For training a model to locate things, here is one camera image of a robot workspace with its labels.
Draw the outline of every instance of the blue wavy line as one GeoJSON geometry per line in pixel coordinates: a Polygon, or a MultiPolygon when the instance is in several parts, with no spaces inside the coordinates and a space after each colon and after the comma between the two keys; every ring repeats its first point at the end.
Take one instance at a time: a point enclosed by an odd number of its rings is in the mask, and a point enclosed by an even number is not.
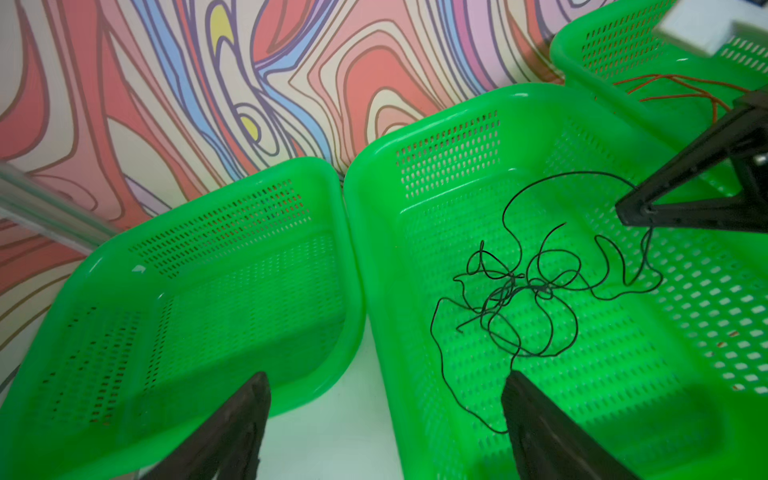
{"type": "Polygon", "coordinates": [[[184,64],[184,57],[170,32],[165,16],[153,3],[145,4],[142,0],[133,0],[133,3],[144,24],[144,29],[150,37],[157,58],[160,60],[170,89],[184,113],[187,114],[187,118],[203,139],[214,149],[230,178],[232,180],[243,178],[244,175],[238,168],[237,161],[229,147],[221,140],[205,118],[195,96],[187,66],[184,64]]]}
{"type": "Polygon", "coordinates": [[[295,43],[292,42],[293,46],[290,47],[289,50],[283,52],[279,57],[274,58],[272,61],[269,61],[266,65],[260,62],[259,65],[261,65],[261,68],[258,68],[258,65],[254,65],[254,71],[259,78],[265,93],[267,93],[267,95],[274,101],[281,104],[306,127],[314,141],[317,143],[323,158],[327,161],[331,161],[332,158],[330,143],[319,123],[317,123],[312,115],[307,113],[307,111],[301,108],[296,102],[290,100],[270,85],[269,76],[272,73],[293,70],[298,66],[301,58],[306,54],[309,46],[315,40],[318,31],[322,28],[325,20],[327,20],[330,12],[333,10],[333,4],[335,4],[335,2],[329,2],[323,6],[324,9],[319,12],[317,19],[310,24],[306,31],[300,33],[300,38],[298,38],[295,43]]]}
{"type": "Polygon", "coordinates": [[[485,93],[485,89],[480,84],[480,81],[476,78],[475,73],[469,67],[464,51],[462,50],[462,44],[458,39],[458,32],[456,31],[456,19],[453,15],[453,5],[451,0],[442,0],[440,2],[442,8],[438,7],[438,14],[442,20],[442,30],[445,36],[448,37],[448,47],[451,51],[452,57],[457,62],[458,72],[467,81],[469,87],[472,89],[472,93],[480,95],[485,93]]]}

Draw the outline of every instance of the tangled black wire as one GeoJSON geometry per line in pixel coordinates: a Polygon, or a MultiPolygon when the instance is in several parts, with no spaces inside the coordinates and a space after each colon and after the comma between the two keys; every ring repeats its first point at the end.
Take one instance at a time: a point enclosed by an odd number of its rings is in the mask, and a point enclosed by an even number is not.
{"type": "Polygon", "coordinates": [[[456,275],[453,277],[454,282],[460,283],[462,285],[461,301],[454,300],[450,297],[444,296],[440,300],[438,300],[437,305],[435,306],[435,313],[432,315],[432,323],[429,326],[429,333],[432,336],[432,340],[437,345],[438,351],[440,353],[440,373],[442,374],[443,382],[445,382],[445,385],[450,390],[456,403],[466,412],[476,417],[477,420],[479,420],[483,425],[485,425],[488,429],[490,429],[494,433],[506,434],[507,430],[501,431],[501,430],[494,429],[480,415],[478,415],[476,412],[473,412],[470,408],[465,406],[461,402],[461,400],[458,398],[458,396],[456,395],[453,388],[451,387],[451,385],[449,384],[448,380],[445,377],[445,362],[443,358],[443,351],[440,346],[440,343],[435,338],[435,333],[434,333],[435,319],[437,318],[438,311],[440,310],[440,306],[444,302],[452,303],[465,311],[471,312],[472,317],[466,320],[465,322],[461,323],[460,325],[457,325],[455,328],[456,331],[459,333],[464,333],[462,328],[466,327],[471,323],[478,322],[480,325],[480,328],[488,334],[488,337],[490,338],[490,340],[500,350],[502,350],[503,352],[506,352],[511,356],[511,359],[509,362],[509,369],[512,370],[515,360],[518,357],[539,358],[539,359],[556,357],[561,355],[563,352],[567,351],[568,349],[570,349],[576,343],[576,340],[579,335],[578,316],[576,315],[576,312],[573,310],[573,308],[571,308],[571,306],[568,305],[568,303],[566,303],[558,295],[558,291],[562,290],[565,292],[589,292],[597,300],[611,301],[630,293],[649,293],[655,290],[656,288],[658,288],[664,281],[664,275],[659,270],[653,268],[648,260],[650,243],[654,234],[653,227],[648,228],[648,230],[645,232],[645,234],[642,236],[640,240],[642,260],[641,260],[640,266],[637,268],[637,272],[631,277],[629,277],[629,273],[627,271],[627,261],[625,260],[624,254],[621,252],[621,249],[613,240],[611,240],[610,238],[604,235],[595,235],[594,242],[598,246],[598,249],[602,253],[603,259],[605,260],[605,274],[599,281],[592,284],[590,284],[587,281],[587,279],[584,278],[584,275],[581,272],[583,268],[583,263],[581,261],[581,258],[576,253],[571,252],[570,250],[564,250],[564,249],[545,248],[547,241],[550,239],[550,237],[557,230],[562,228],[566,223],[560,223],[555,228],[550,230],[549,233],[547,233],[544,240],[541,242],[541,246],[539,247],[538,252],[525,265],[525,268],[521,269],[521,266],[523,266],[523,246],[521,241],[512,232],[512,230],[510,230],[509,226],[506,223],[507,211],[515,202],[515,200],[517,200],[517,198],[520,197],[520,195],[523,194],[528,189],[538,184],[541,184],[543,182],[546,182],[555,178],[559,178],[559,177],[567,177],[570,175],[599,175],[603,177],[610,177],[610,178],[614,178],[615,180],[621,181],[622,183],[626,184],[632,189],[636,189],[636,187],[629,180],[625,180],[624,178],[619,177],[616,174],[611,174],[608,172],[600,172],[600,171],[589,171],[589,170],[566,172],[562,174],[551,175],[550,177],[542,178],[540,180],[535,181],[532,184],[529,184],[527,187],[522,188],[519,192],[517,192],[512,197],[512,199],[509,201],[509,203],[504,208],[504,211],[502,213],[502,225],[504,226],[505,230],[507,230],[509,235],[512,237],[513,241],[517,243],[518,258],[514,266],[512,268],[506,266],[501,259],[495,256],[493,253],[487,251],[485,249],[485,241],[481,241],[480,247],[472,255],[469,256],[469,259],[467,260],[465,272],[460,273],[459,275],[456,275]],[[649,271],[654,272],[657,275],[657,281],[655,282],[655,284],[653,284],[652,286],[644,290],[625,290],[613,296],[600,296],[595,291],[595,289],[603,285],[611,275],[611,262],[608,258],[607,248],[613,249],[621,259],[622,282],[625,287],[627,288],[632,287],[640,278],[641,274],[645,269],[648,269],[649,271]],[[556,276],[554,276],[554,278],[547,278],[547,276],[544,275],[541,271],[541,258],[551,253],[561,253],[561,254],[572,257],[576,262],[576,267],[572,269],[564,270],[559,274],[557,274],[556,276]],[[496,266],[490,267],[488,265],[488,261],[490,261],[489,259],[495,262],[496,266]],[[483,300],[481,306],[473,306],[472,303],[467,298],[467,286],[465,283],[465,279],[467,279],[468,277],[476,276],[476,275],[483,275],[487,279],[492,280],[495,283],[501,284],[501,286],[494,288],[490,292],[490,294],[488,294],[485,300],[483,300]],[[537,308],[544,314],[544,316],[547,318],[547,321],[549,323],[548,341],[546,342],[546,345],[544,346],[543,349],[540,349],[540,350],[536,349],[537,351],[531,351],[531,349],[524,346],[523,339],[521,338],[518,330],[515,328],[515,325],[513,324],[512,321],[510,321],[510,319],[505,314],[502,313],[502,309],[510,305],[512,300],[514,300],[515,297],[517,297],[519,294],[523,292],[531,292],[533,294],[534,303],[536,304],[537,308]],[[554,343],[554,338],[555,338],[555,327],[554,327],[554,321],[552,319],[552,316],[545,309],[544,305],[548,303],[553,303],[553,302],[557,303],[558,305],[562,306],[563,308],[565,308],[565,310],[568,311],[568,314],[573,318],[574,329],[573,329],[573,335],[571,336],[570,342],[566,346],[553,349],[554,351],[551,352],[550,350],[552,349],[552,345],[554,343]],[[511,331],[514,334],[515,338],[509,339],[509,338],[506,338],[501,333],[499,333],[498,331],[494,331],[492,328],[494,325],[494,322],[501,322],[502,326],[506,326],[508,331],[511,331]]]}

